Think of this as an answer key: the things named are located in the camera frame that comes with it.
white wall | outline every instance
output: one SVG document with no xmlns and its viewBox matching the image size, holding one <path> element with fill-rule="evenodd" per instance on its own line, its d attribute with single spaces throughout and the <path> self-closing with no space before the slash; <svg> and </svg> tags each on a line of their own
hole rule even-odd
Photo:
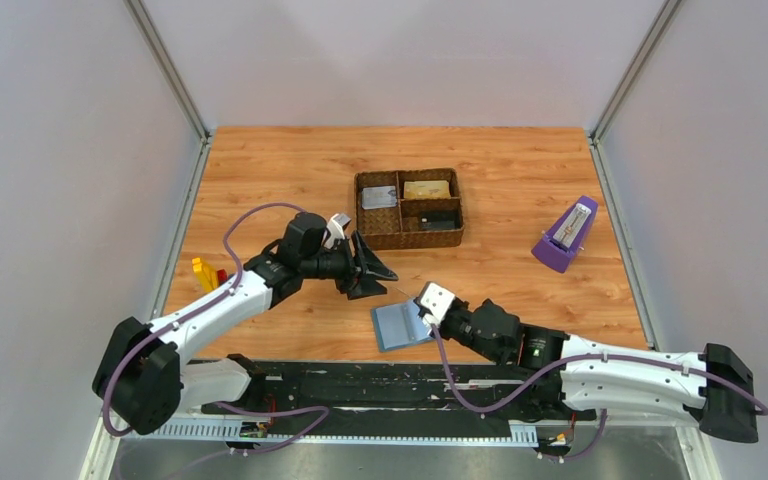
<svg viewBox="0 0 768 480">
<path fill-rule="evenodd" d="M 593 127 L 662 0 L 146 0 L 218 125 Z"/>
<path fill-rule="evenodd" d="M 768 403 L 768 2 L 685 2 L 604 145 L 662 347 L 732 346 Z M 758 423 L 724 478 L 768 478 Z"/>
<path fill-rule="evenodd" d="M 73 479 L 196 139 L 122 1 L 0 1 L 0 479 Z"/>
</svg>

brown woven basket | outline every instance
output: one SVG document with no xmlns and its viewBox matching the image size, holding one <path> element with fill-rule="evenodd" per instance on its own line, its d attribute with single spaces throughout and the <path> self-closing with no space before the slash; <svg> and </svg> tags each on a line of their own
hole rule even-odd
<svg viewBox="0 0 768 480">
<path fill-rule="evenodd" d="M 405 200 L 405 182 L 417 180 L 448 181 L 452 198 Z M 399 192 L 398 204 L 395 207 L 363 209 L 361 192 L 364 188 L 390 185 L 396 186 Z M 451 168 L 358 173 L 355 175 L 355 209 L 357 229 L 375 250 L 456 247 L 463 239 L 464 219 L 460 188 L 455 170 Z M 422 231 L 419 215 L 429 210 L 457 211 L 460 227 L 455 230 Z"/>
</svg>

robotic hand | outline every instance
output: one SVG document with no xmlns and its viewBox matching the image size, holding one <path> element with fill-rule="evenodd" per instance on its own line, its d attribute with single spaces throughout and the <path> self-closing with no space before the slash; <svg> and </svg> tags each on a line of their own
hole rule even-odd
<svg viewBox="0 0 768 480">
<path fill-rule="evenodd" d="M 348 221 L 343 214 L 326 222 L 318 215 L 299 213 L 281 239 L 213 292 L 150 324 L 133 317 L 121 322 L 92 384 L 104 399 L 105 411 L 116 411 L 145 435 L 175 412 L 221 401 L 259 401 L 248 398 L 258 395 L 252 392 L 260 389 L 265 376 L 254 362 L 242 355 L 213 362 L 191 360 L 233 326 L 297 292 L 304 279 L 333 279 L 349 300 L 386 293 L 378 281 L 398 277 L 358 232 L 350 241 L 346 238 Z M 520 323 L 490 300 L 470 311 L 466 302 L 434 283 L 426 285 L 415 302 L 438 337 L 451 392 L 465 406 L 468 402 L 455 389 L 445 361 L 443 339 L 454 339 L 525 379 L 503 402 L 516 397 L 530 419 L 547 412 L 585 412 L 580 418 L 595 418 L 596 409 L 617 408 L 691 418 L 712 436 L 751 443 L 758 440 L 756 415 L 768 413 L 751 396 L 752 373 L 722 345 L 708 344 L 702 354 L 604 345 Z M 490 412 L 501 404 L 470 409 Z M 111 433 L 127 433 L 116 431 L 109 417 L 103 418 Z"/>
</svg>

